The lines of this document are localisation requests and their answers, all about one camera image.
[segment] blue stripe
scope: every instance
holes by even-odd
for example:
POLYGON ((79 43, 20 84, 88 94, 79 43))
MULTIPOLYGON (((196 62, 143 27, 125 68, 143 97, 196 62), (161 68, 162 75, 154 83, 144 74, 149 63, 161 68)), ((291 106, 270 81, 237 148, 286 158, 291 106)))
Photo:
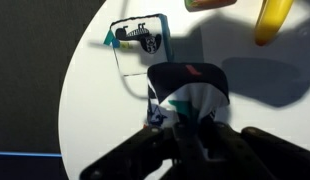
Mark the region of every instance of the blue stripe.
POLYGON ((174 61, 174 52, 170 44, 171 35, 170 35, 169 27, 168 27, 167 17, 163 14, 159 14, 158 17, 161 20, 161 24, 162 24, 162 34, 163 34, 163 40, 164 40, 167 60, 174 61))
POLYGON ((62 157, 54 153, 0 152, 0 156, 62 157))

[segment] white table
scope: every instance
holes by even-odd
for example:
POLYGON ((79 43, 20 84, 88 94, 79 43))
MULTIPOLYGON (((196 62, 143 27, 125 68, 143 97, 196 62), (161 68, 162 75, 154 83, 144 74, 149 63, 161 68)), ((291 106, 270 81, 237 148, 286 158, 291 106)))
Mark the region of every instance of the white table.
MULTIPOLYGON (((59 137, 70 179, 139 131, 146 118, 146 76, 122 79, 102 45, 111 22, 163 13, 178 62, 208 62, 229 76, 228 108, 217 119, 239 131, 255 126, 310 150, 310 6, 296 0, 279 37, 254 44, 262 0, 189 13, 183 0, 109 0, 76 48, 60 101, 59 137)), ((149 179, 156 179, 169 167, 149 179)))

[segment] yellow banana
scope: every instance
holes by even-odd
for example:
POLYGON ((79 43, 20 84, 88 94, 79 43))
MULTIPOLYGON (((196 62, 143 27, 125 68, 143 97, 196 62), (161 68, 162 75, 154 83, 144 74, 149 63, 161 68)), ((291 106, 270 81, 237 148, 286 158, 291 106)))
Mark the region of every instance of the yellow banana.
POLYGON ((294 0, 264 0, 255 27, 255 42, 263 46, 276 35, 294 0))

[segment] dark floor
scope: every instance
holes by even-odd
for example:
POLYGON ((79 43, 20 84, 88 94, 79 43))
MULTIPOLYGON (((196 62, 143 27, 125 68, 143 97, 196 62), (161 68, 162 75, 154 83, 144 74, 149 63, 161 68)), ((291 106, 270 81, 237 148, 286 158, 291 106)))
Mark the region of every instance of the dark floor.
MULTIPOLYGON (((60 153, 58 108, 64 76, 104 1, 0 0, 0 151, 60 153)), ((59 172, 61 164, 60 158, 0 156, 0 175, 65 179, 65 174, 57 176, 65 173, 59 172)))

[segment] black fabric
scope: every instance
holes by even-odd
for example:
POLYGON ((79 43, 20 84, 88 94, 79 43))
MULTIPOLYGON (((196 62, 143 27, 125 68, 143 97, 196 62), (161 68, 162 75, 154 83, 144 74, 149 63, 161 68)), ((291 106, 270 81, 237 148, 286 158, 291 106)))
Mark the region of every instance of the black fabric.
POLYGON ((150 99, 156 98, 155 93, 153 92, 153 90, 149 86, 148 86, 148 98, 150 98, 150 99))
MULTIPOLYGON (((185 84, 203 82, 219 89, 228 98, 228 85, 225 73, 217 66, 207 63, 160 63, 151 66, 147 76, 155 89, 159 104, 185 84), (193 67, 201 75, 194 75, 187 68, 193 67)), ((154 96, 149 89, 149 96, 154 96)))

